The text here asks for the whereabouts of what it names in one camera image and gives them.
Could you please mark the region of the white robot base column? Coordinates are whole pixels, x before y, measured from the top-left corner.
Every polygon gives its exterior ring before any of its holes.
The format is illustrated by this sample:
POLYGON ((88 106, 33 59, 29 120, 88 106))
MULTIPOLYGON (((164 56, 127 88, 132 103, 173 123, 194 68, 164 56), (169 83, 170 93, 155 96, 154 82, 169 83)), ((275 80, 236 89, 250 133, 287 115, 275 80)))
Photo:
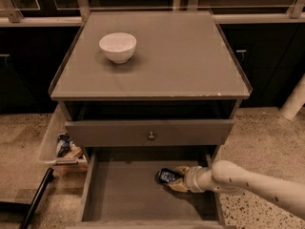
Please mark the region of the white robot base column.
POLYGON ((286 119, 293 119, 305 104, 305 73, 280 109, 286 119))

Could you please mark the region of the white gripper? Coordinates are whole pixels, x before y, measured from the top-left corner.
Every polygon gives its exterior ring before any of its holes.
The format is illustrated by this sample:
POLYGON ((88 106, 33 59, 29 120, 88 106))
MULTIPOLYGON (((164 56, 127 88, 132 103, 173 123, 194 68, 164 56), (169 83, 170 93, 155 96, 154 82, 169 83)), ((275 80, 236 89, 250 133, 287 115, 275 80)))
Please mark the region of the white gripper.
POLYGON ((176 192, 187 193, 189 190, 193 193, 203 193, 204 190, 199 186, 198 175, 204 170, 201 166, 177 166, 174 171, 180 174, 183 178, 168 183, 168 186, 176 192))

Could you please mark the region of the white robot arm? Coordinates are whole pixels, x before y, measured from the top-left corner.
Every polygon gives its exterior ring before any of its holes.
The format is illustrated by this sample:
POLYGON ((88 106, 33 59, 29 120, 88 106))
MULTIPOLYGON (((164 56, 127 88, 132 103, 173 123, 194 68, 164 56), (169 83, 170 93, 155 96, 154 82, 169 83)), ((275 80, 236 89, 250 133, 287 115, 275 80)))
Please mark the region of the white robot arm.
POLYGON ((304 184, 250 172, 228 160, 218 160, 211 168, 178 166, 174 170, 181 177, 168 186, 176 192, 233 195, 244 189, 305 219, 304 184))

